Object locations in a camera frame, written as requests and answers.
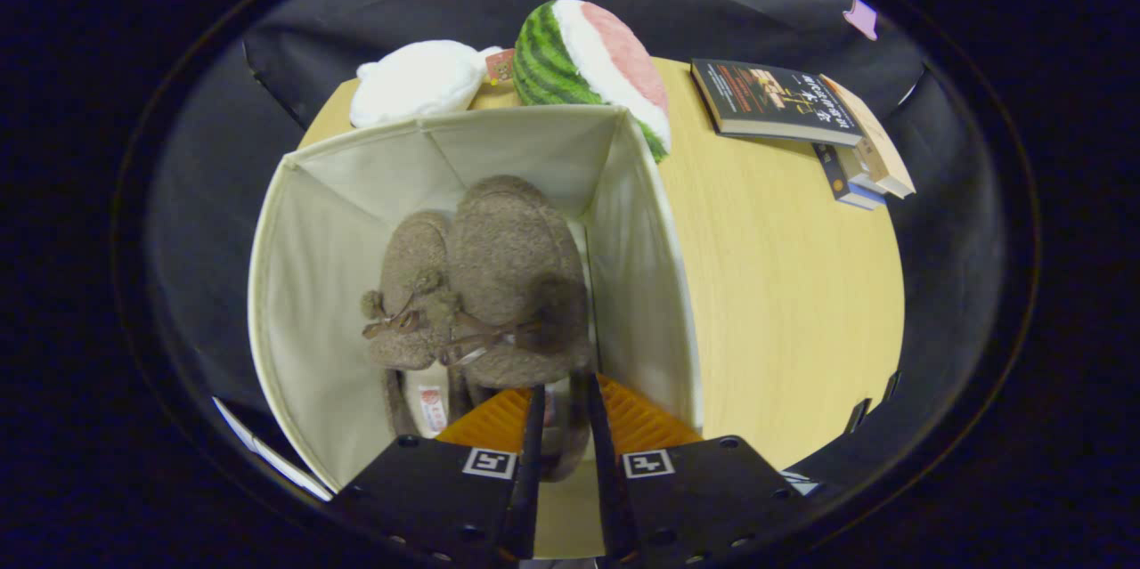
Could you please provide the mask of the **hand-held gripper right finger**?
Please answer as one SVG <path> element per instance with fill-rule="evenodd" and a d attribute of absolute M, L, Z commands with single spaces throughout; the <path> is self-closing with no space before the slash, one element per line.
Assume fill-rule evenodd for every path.
<path fill-rule="evenodd" d="M 741 436 L 702 439 L 601 374 L 587 382 L 609 566 L 775 562 L 807 499 Z"/>

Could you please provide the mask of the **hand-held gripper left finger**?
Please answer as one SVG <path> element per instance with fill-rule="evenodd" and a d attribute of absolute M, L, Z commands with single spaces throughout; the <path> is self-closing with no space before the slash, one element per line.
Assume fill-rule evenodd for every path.
<path fill-rule="evenodd" d="M 514 566 L 534 556 L 545 391 L 508 389 L 435 439 L 400 434 L 331 499 L 396 564 Z"/>

